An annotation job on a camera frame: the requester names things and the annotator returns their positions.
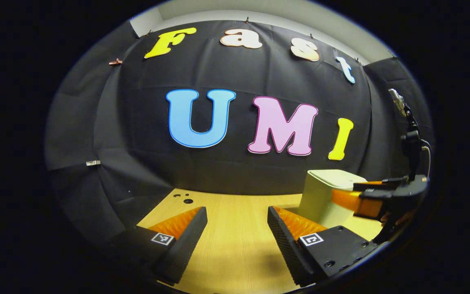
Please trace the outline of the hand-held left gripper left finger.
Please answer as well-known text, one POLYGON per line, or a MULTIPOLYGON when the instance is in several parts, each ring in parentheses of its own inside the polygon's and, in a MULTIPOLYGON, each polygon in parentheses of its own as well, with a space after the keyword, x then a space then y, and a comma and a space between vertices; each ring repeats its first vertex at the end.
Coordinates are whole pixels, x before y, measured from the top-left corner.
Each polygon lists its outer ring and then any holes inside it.
POLYGON ((179 283, 207 225, 206 207, 172 216, 149 228, 136 226, 109 242, 109 255, 148 281, 179 283))

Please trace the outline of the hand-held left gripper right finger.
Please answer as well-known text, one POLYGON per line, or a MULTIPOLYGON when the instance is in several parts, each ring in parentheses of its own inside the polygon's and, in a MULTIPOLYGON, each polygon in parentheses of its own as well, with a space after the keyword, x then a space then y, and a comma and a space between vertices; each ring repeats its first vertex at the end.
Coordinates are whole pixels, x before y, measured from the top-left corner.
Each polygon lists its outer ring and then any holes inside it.
POLYGON ((293 281, 301 287, 339 274, 377 248, 344 226, 327 229, 276 206, 268 207, 267 223, 293 281))

